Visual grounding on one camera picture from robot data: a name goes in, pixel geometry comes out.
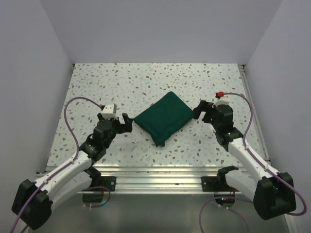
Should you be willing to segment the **green surgical drape cloth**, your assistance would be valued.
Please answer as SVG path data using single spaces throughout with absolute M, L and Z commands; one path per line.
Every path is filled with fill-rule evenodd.
M 174 92 L 168 92 L 159 101 L 134 118 L 134 122 L 150 134 L 156 147 L 166 141 L 193 119 L 193 111 Z

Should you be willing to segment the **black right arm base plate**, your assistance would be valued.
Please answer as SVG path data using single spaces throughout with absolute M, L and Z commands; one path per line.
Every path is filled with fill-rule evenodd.
M 203 192 L 230 192 L 231 187 L 221 185 L 215 176 L 202 176 L 201 187 Z

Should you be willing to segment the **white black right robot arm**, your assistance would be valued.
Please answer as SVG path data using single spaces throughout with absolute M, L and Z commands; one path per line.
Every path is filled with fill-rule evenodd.
M 271 167 L 247 144 L 243 134 L 234 127 L 233 109 L 227 103 L 202 100 L 193 110 L 194 119 L 198 119 L 202 112 L 205 113 L 202 121 L 213 126 L 220 146 L 248 172 L 245 175 L 236 166 L 223 167 L 218 170 L 214 182 L 202 177 L 202 184 L 217 191 L 230 188 L 240 191 L 252 201 L 256 212 L 264 220 L 296 210 L 291 175 Z

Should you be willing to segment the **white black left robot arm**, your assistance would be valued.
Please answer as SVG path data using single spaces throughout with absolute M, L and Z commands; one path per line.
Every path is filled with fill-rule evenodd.
M 101 188 L 100 173 L 94 168 L 106 153 L 118 134 L 133 130 L 133 119 L 122 114 L 124 123 L 118 118 L 107 119 L 98 114 L 96 127 L 72 155 L 59 167 L 35 181 L 24 180 L 18 187 L 12 205 L 17 220 L 26 227 L 37 230 L 50 218 L 54 209 L 77 192 Z

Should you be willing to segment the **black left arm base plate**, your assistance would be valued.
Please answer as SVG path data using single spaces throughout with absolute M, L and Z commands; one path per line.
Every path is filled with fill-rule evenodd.
M 97 184 L 99 186 L 106 187 L 110 190 L 110 192 L 114 192 L 117 184 L 117 178 L 115 176 L 101 176 L 98 179 Z

